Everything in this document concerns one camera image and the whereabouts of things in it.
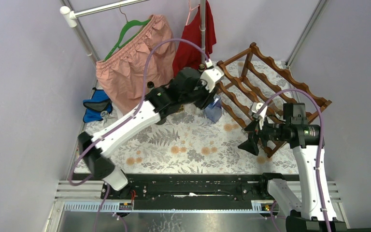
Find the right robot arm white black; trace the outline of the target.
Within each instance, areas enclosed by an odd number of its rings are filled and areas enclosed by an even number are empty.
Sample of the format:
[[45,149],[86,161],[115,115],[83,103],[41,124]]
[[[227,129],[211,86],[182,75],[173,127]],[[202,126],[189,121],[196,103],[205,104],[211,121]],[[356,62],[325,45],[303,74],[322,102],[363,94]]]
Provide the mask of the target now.
[[288,143],[299,171],[301,197],[288,187],[283,175],[271,173],[264,174],[257,187],[260,197],[274,198],[286,216],[288,232],[345,232],[346,223],[337,219],[328,192],[320,126],[308,123],[303,103],[285,103],[283,123],[269,124],[264,112],[266,108],[262,103],[252,104],[253,121],[244,129],[248,139],[238,148],[257,156],[258,142]]

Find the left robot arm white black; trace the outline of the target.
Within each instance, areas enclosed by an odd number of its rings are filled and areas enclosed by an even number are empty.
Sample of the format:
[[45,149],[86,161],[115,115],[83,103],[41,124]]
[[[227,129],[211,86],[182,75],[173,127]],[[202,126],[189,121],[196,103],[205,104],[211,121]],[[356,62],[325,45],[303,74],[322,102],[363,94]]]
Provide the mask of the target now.
[[182,105],[193,104],[205,109],[214,101],[223,77],[224,72],[219,67],[208,68],[202,73],[186,67],[168,84],[150,90],[143,101],[112,125],[93,135],[82,132],[78,136],[78,148],[93,177],[107,183],[118,198],[129,196],[129,180],[112,162],[113,151],[143,129],[178,112]]

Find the small clear bottle bluish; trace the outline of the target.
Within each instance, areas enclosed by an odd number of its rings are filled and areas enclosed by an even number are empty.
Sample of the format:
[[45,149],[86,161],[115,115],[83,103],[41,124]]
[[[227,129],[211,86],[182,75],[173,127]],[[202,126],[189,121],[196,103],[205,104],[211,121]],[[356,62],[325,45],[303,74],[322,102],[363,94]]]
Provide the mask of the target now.
[[262,145],[259,145],[258,146],[258,153],[260,153],[260,154],[264,154],[264,155],[268,155],[268,153],[269,153],[269,148],[266,146],[266,147],[264,147],[264,146],[262,146]]

